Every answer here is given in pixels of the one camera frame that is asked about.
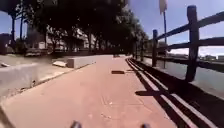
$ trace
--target pole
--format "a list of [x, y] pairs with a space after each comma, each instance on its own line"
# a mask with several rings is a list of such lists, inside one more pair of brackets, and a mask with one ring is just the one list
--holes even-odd
[[[166, 37], [166, 11], [163, 12], [163, 19], [164, 19], [164, 33], [165, 33], [165, 44], [167, 45], [167, 37]], [[163, 65], [164, 68], [166, 68], [166, 61], [164, 60], [164, 65]]]

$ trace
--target tree trunk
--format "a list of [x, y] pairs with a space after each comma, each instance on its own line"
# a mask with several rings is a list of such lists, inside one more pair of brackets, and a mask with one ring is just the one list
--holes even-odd
[[98, 43], [99, 43], [99, 51], [101, 51], [102, 50], [102, 40], [100, 39]]
[[92, 35], [91, 35], [91, 33], [89, 33], [89, 34], [88, 34], [89, 51], [91, 51], [91, 45], [92, 45], [92, 44], [91, 44], [91, 43], [92, 43], [91, 41], [92, 41]]
[[11, 42], [15, 43], [15, 19], [16, 19], [16, 16], [11, 16], [11, 17], [12, 17]]
[[65, 44], [63, 45], [63, 52], [65, 52], [66, 51], [66, 46], [65, 46]]
[[73, 52], [73, 44], [71, 41], [69, 41], [69, 52], [72, 53]]
[[98, 40], [96, 40], [95, 43], [94, 43], [94, 50], [96, 50], [97, 42], [98, 42]]
[[45, 45], [45, 49], [47, 49], [47, 32], [44, 32], [44, 45]]
[[107, 40], [105, 41], [105, 49], [106, 49], [106, 51], [108, 50], [108, 41]]
[[69, 51], [69, 46], [68, 46], [69, 44], [66, 44], [66, 52], [68, 52]]
[[53, 53], [55, 53], [56, 45], [57, 45], [57, 42], [55, 42], [55, 41], [53, 42], [53, 41], [52, 41]]
[[19, 36], [19, 38], [20, 38], [20, 40], [22, 40], [22, 36], [23, 36], [23, 13], [22, 13], [22, 16], [21, 16], [21, 21], [20, 21], [20, 36]]

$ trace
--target fence rail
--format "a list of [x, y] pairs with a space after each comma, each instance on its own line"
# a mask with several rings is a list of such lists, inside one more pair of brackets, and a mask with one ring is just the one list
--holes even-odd
[[[188, 24], [181, 26], [179, 28], [176, 28], [170, 32], [164, 33], [160, 36], [158, 36], [157, 30], [153, 30], [153, 39], [151, 40], [153, 42], [152, 56], [143, 56], [141, 54], [140, 55], [141, 58], [143, 57], [152, 58], [153, 67], [156, 66], [157, 60], [163, 60], [163, 61], [187, 65], [187, 73], [185, 77], [185, 80], [187, 82], [191, 82], [194, 80], [197, 67], [212, 69], [212, 70], [216, 70], [216, 71], [224, 73], [224, 64], [198, 60], [198, 49], [200, 46], [224, 46], [224, 37], [215, 37], [215, 38], [208, 38], [208, 39], [201, 39], [201, 40], [199, 37], [199, 28], [224, 21], [224, 12], [217, 13], [213, 16], [210, 16], [198, 21], [196, 6], [188, 6], [187, 17], [188, 17]], [[189, 42], [181, 43], [181, 44], [173, 44], [166, 47], [157, 48], [158, 40], [163, 39], [165, 37], [170, 37], [175, 34], [182, 33], [188, 30], [189, 30], [189, 40], [190, 40]], [[180, 48], [189, 48], [188, 59], [177, 59], [173, 57], [157, 56], [158, 51], [180, 49]]]

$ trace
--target brick pavement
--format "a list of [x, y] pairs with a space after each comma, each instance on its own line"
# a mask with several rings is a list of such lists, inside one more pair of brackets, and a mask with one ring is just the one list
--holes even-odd
[[83, 128], [176, 127], [153, 96], [135, 94], [145, 89], [130, 70], [125, 57], [102, 57], [1, 104], [16, 128], [69, 128], [74, 120]]

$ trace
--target concrete curb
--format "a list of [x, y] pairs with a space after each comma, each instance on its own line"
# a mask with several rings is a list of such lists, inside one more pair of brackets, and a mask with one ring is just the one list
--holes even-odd
[[21, 93], [23, 93], [23, 92], [25, 92], [25, 91], [27, 91], [27, 90], [32, 89], [32, 88], [35, 88], [35, 87], [37, 87], [37, 86], [39, 86], [39, 85], [41, 85], [41, 84], [43, 84], [43, 83], [46, 83], [46, 82], [48, 82], [48, 81], [50, 81], [50, 80], [56, 79], [56, 78], [58, 78], [58, 77], [60, 77], [60, 76], [62, 76], [62, 75], [71, 73], [72, 71], [75, 71], [75, 70], [78, 70], [78, 69], [87, 67], [87, 66], [92, 65], [92, 64], [84, 65], [84, 66], [79, 67], [79, 68], [77, 68], [77, 69], [72, 69], [72, 70], [70, 70], [70, 71], [68, 71], [68, 72], [63, 72], [63, 73], [61, 73], [61, 74], [54, 75], [54, 76], [52, 76], [52, 77], [48, 77], [47, 79], [38, 81], [37, 83], [35, 83], [35, 85], [30, 86], [30, 87], [27, 87], [27, 88], [20, 88], [20, 89], [14, 90], [14, 91], [12, 91], [11, 93], [9, 93], [9, 94], [6, 95], [6, 96], [2, 96], [2, 97], [0, 97], [0, 102], [3, 101], [3, 100], [5, 100], [5, 99], [7, 99], [7, 98], [13, 97], [13, 96], [15, 96], [15, 95], [17, 95], [17, 94], [21, 94]]

